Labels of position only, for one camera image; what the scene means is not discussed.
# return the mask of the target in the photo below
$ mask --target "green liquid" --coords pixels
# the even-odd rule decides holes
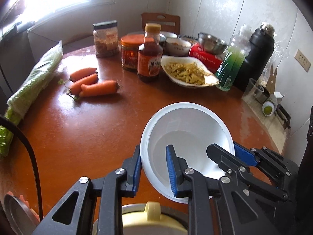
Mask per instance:
[[[228,47],[226,56],[215,73],[215,76],[219,79],[217,88],[228,91],[232,87],[245,57],[246,56],[238,48],[232,46]]]

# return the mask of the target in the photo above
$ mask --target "clear cup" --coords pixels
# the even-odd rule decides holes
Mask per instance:
[[[250,78],[242,99],[249,104],[258,98],[263,92],[264,88],[255,79]]]

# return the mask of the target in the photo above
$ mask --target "black thermos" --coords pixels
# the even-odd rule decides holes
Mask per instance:
[[[251,51],[242,63],[234,86],[245,91],[249,79],[258,80],[264,67],[274,51],[274,28],[267,23],[262,23],[251,35]]]

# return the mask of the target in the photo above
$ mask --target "brown tabletop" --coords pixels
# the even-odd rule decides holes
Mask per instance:
[[[118,80],[119,94],[81,99],[75,102],[58,85],[60,78],[83,68],[98,67],[99,79]],[[97,59],[94,47],[66,54],[58,75],[38,96],[19,127],[29,139],[38,162],[44,215],[82,176],[105,176],[131,157],[148,120],[161,108],[175,102],[194,102],[216,113],[228,127],[233,140],[247,148],[272,148],[266,131],[241,100],[242,92],[216,87],[187,89],[171,82],[164,72],[156,82],[145,84],[136,73],[124,71],[119,55]],[[265,176],[252,169],[265,181]],[[23,194],[38,211],[31,163],[23,145],[14,138],[9,155],[0,159],[0,199],[7,191]],[[157,201],[187,212],[187,205],[159,194],[142,171],[135,198],[123,204]]]

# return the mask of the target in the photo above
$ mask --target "yellow food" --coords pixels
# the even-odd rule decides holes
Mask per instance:
[[[205,77],[212,75],[197,67],[193,63],[175,63],[170,62],[165,66],[166,71],[174,78],[193,85],[204,85]]]

